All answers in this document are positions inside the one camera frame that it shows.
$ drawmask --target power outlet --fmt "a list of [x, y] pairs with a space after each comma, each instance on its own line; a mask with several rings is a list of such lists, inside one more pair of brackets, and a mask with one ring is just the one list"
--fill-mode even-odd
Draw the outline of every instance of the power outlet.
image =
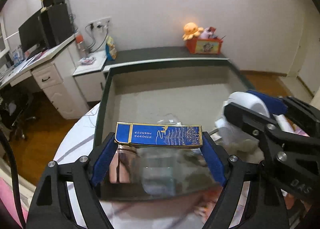
[[89, 24], [93, 23], [93, 26], [96, 28], [98, 25], [108, 26], [110, 25], [111, 17], [102, 18], [96, 21], [91, 21]]

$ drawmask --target drawer handle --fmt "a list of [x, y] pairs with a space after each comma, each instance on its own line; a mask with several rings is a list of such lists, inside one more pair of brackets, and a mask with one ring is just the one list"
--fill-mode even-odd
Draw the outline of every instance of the drawer handle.
[[48, 81], [50, 79], [50, 77], [48, 77], [47, 79], [42, 79], [42, 82]]

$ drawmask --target white table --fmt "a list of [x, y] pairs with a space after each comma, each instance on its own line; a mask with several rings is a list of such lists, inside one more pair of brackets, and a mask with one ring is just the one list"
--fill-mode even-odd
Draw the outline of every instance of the white table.
[[67, 38], [65, 41], [63, 41], [61, 44], [48, 49], [38, 60], [34, 60], [34, 58], [31, 58], [27, 61], [22, 62], [20, 65], [18, 65], [13, 71], [6, 76], [1, 85], [0, 89], [5, 87], [7, 84], [11, 84], [11, 86], [14, 86], [18, 84], [19, 82], [27, 79], [28, 77], [31, 77], [31, 70], [36, 68], [37, 66], [41, 65], [44, 62], [47, 62], [48, 60], [51, 60], [56, 54], [58, 54], [63, 48], [65, 48], [70, 42], [72, 42], [75, 39], [74, 35]]
[[[53, 158], [59, 164], [71, 163], [90, 154], [99, 106], [97, 104], [84, 115], [63, 139]], [[77, 224], [86, 227], [72, 182], [68, 182], [68, 192]], [[194, 229], [203, 226], [201, 219], [193, 213], [200, 197], [197, 193], [165, 201], [100, 203], [115, 229]]]
[[78, 66], [76, 71], [73, 73], [74, 77], [78, 75], [101, 71], [105, 61], [107, 60], [106, 51], [102, 50], [99, 52], [91, 53], [89, 54], [89, 56], [94, 56], [96, 60], [93, 62], [92, 65]]

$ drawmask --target white desk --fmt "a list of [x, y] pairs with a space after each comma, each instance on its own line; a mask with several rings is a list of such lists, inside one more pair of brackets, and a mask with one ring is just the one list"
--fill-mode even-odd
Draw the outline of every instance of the white desk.
[[89, 107], [72, 76], [80, 59], [74, 40], [72, 35], [40, 58], [22, 62], [4, 77], [0, 89], [32, 77], [64, 119], [80, 118]]
[[75, 40], [75, 37], [72, 35], [71, 37], [67, 38], [64, 42], [59, 44], [58, 46], [55, 46], [49, 50], [47, 50], [42, 57], [40, 57], [38, 60], [33, 61], [33, 58], [28, 60], [27, 62], [22, 62], [20, 65], [18, 65], [13, 71], [6, 76], [1, 85], [0, 89], [5, 87], [7, 84], [12, 83], [11, 85], [14, 86], [18, 84], [19, 82], [23, 81], [24, 79], [27, 79], [28, 77], [31, 77], [31, 70], [36, 68], [37, 66], [41, 65], [44, 62], [47, 62], [48, 60], [51, 60], [56, 54], [58, 54], [62, 49], [64, 49], [70, 42]]
[[78, 87], [80, 88], [87, 102], [97, 102], [102, 98], [102, 93], [106, 83], [106, 79], [102, 72], [104, 63], [107, 59], [106, 51], [99, 51], [90, 54], [96, 58], [92, 65], [78, 66], [73, 73]]

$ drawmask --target blue gripper pad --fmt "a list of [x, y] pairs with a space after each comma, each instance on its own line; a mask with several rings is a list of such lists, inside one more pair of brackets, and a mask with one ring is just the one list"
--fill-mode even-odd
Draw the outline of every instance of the blue gripper pad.
[[271, 97], [269, 95], [265, 95], [254, 90], [248, 90], [247, 93], [259, 97], [265, 103], [270, 114], [286, 114], [288, 110], [288, 107], [279, 98]]
[[119, 145], [115, 143], [115, 136], [112, 136], [93, 166], [93, 173], [91, 178], [92, 185], [96, 186], [104, 179], [113, 156], [116, 154], [118, 146]]
[[224, 186], [227, 182], [227, 179], [224, 176], [224, 168], [222, 162], [204, 136], [202, 136], [202, 143], [203, 145], [200, 150], [214, 180], [219, 182], [221, 186]]

